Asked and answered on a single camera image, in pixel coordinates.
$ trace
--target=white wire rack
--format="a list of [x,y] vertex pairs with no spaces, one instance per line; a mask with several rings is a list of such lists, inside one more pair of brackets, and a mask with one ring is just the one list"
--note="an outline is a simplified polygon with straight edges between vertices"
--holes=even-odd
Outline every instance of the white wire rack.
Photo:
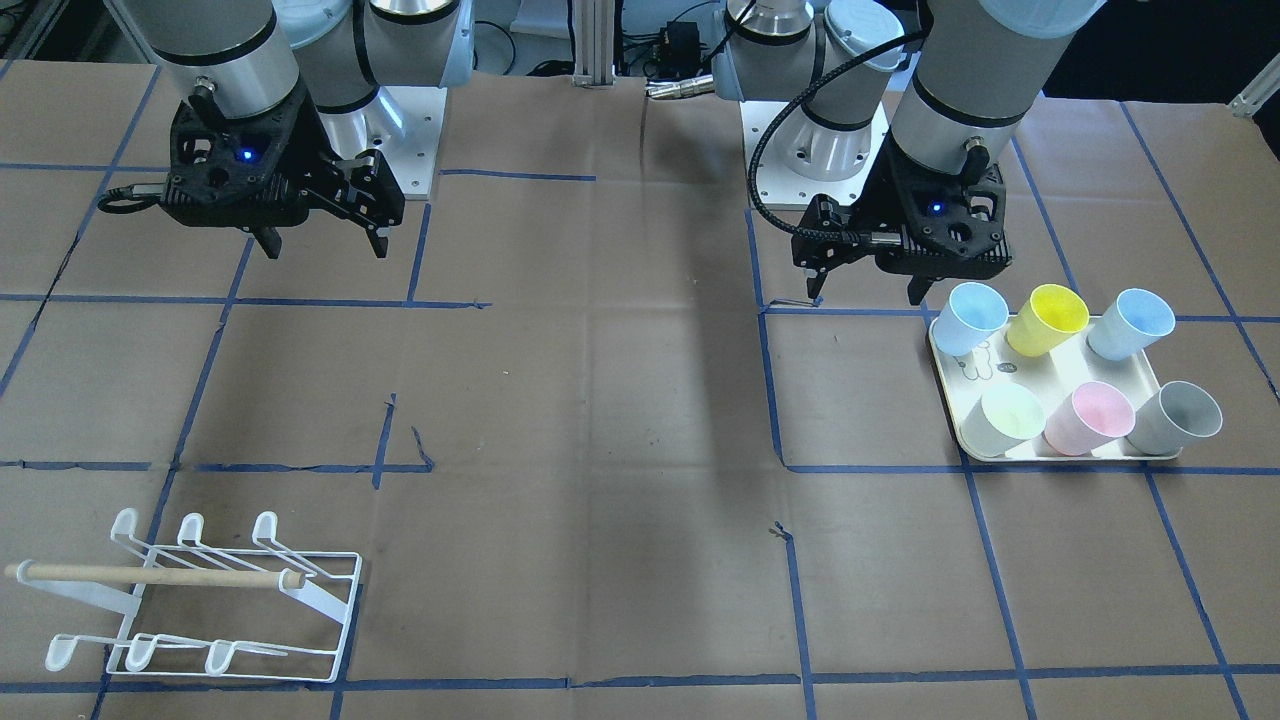
[[[179,678],[246,678],[259,680],[311,680],[332,683],[339,666],[355,614],[362,560],[356,552],[294,551],[276,539],[279,519],[266,511],[253,523],[253,548],[212,547],[201,539],[205,519],[192,512],[182,519],[175,544],[152,544],[138,539],[138,511],[122,510],[111,525],[110,539],[142,560],[140,568],[49,566],[27,560],[8,574],[26,585],[60,594],[122,615],[114,638],[64,634],[54,635],[45,656],[45,667],[59,671],[70,662],[81,643],[110,647],[106,670],[114,675]],[[134,582],[128,593],[101,582]],[[337,647],[312,648],[246,639],[201,639],[166,633],[134,633],[133,623],[151,584],[201,585],[216,593],[227,587],[275,589],[340,625]],[[186,667],[193,655],[204,651],[202,666]],[[265,664],[268,671],[237,671],[237,655],[278,659]],[[165,657],[164,669],[151,669],[152,660]],[[302,656],[324,659],[324,664],[291,662]],[[311,673],[300,673],[305,665]],[[326,667],[326,673],[314,670]]]

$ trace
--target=white drying rack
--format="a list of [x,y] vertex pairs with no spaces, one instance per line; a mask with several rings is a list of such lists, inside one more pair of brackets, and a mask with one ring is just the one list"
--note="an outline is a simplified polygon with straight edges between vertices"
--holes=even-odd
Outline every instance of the white drying rack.
[[[179,678],[247,678],[257,680],[311,680],[332,683],[338,678],[343,651],[351,638],[351,625],[355,614],[356,592],[360,587],[361,557],[356,552],[298,552],[275,539],[279,519],[275,512],[266,511],[253,523],[253,544],[256,548],[211,547],[201,541],[205,519],[192,512],[182,519],[177,544],[152,544],[137,538],[138,511],[127,507],[115,516],[111,524],[113,542],[142,559],[141,568],[92,568],[92,566],[44,566],[27,560],[10,566],[8,574],[19,583],[37,589],[60,594],[123,616],[120,630],[114,638],[83,634],[54,635],[45,656],[45,667],[58,671],[70,662],[72,653],[79,643],[110,646],[106,671],[114,675],[179,676]],[[282,565],[283,570],[269,570],[261,562]],[[325,565],[340,565],[343,570],[326,570]],[[86,579],[41,579],[41,578],[86,578]],[[142,606],[146,582],[136,582],[132,593],[104,585],[105,582],[132,582],[131,577],[150,578],[152,584],[196,584],[216,591],[218,587],[260,587],[275,588],[280,593],[320,612],[342,625],[338,646],[332,650],[296,647],[256,641],[197,639],[173,634],[129,632]],[[175,578],[166,582],[161,578]],[[329,587],[340,588],[346,597],[339,598],[328,589],[312,582],[324,582]],[[205,650],[202,669],[192,670],[148,670],[156,651]],[[289,657],[294,655],[328,657],[328,675],[289,674],[248,674],[230,671],[232,660],[238,652]]]

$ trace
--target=cardboard surface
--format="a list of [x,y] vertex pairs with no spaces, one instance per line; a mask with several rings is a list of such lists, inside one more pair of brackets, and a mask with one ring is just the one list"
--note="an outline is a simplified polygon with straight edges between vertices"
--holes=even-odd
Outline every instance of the cardboard surface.
[[[1165,295],[1181,318],[1152,365],[1217,397],[1221,436],[1149,468],[997,471],[957,451],[925,355],[954,281],[919,311],[865,260],[818,310],[771,306],[804,282],[748,211],[736,106],[635,81],[452,91],[435,200],[387,260],[323,214],[242,273],[236,232],[91,214],[23,346],[104,173],[168,161],[179,94],[160,77],[140,105],[152,77],[0,78],[0,548],[124,564],[120,507],[163,541],[198,511],[230,544],[275,510],[283,542],[366,575],[338,683],[116,678],[100,717],[1230,716],[1210,632],[1251,716],[1274,707],[1257,199],[1280,165],[1224,109],[1038,102],[1001,158],[1016,260],[993,281],[1011,306],[1044,282],[1098,313]],[[0,715],[92,715],[101,656],[41,661],[111,616],[0,593]],[[197,637],[333,630],[239,596],[148,602]]]

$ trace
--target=blue cup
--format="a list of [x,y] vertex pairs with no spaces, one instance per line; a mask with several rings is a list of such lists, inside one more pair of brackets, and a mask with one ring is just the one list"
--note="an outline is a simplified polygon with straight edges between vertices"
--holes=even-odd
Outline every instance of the blue cup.
[[1174,332],[1174,311],[1158,295],[1132,287],[1121,292],[1085,337],[1093,352],[1124,360]]
[[960,283],[947,297],[942,314],[933,322],[933,346],[938,352],[959,357],[1005,327],[1009,305],[991,286]]

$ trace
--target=gray cup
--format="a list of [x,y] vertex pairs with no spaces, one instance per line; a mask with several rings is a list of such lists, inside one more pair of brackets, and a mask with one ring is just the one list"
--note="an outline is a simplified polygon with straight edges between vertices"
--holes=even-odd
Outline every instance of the gray cup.
[[1175,455],[1222,429],[1222,409],[1197,384],[1174,380],[1140,410],[1129,445],[1147,455]]

